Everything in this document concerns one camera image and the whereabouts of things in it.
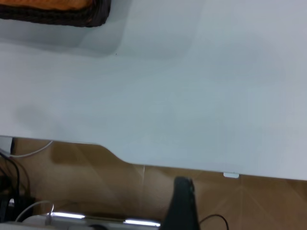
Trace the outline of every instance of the black cable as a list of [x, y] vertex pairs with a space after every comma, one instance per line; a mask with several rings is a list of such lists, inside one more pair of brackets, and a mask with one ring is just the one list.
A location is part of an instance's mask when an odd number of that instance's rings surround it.
[[16, 196], [19, 197], [19, 185], [20, 185], [20, 173], [17, 164], [12, 161], [9, 157], [5, 156], [2, 152], [0, 152], [0, 156], [3, 157], [6, 161], [9, 161], [12, 165], [14, 165], [17, 174], [17, 182], [16, 182]]
[[228, 226], [227, 220], [225, 219], [225, 217], [223, 217], [223, 216], [220, 215], [220, 214], [212, 214], [212, 215], [209, 215], [209, 216], [205, 217], [204, 219], [202, 219], [202, 220], [200, 221], [200, 225], [201, 225], [204, 221], [206, 221], [207, 219], [210, 219], [210, 218], [212, 218], [212, 217], [220, 217], [220, 218], [222, 218], [222, 219], [225, 221], [226, 229], [229, 230], [229, 226]]

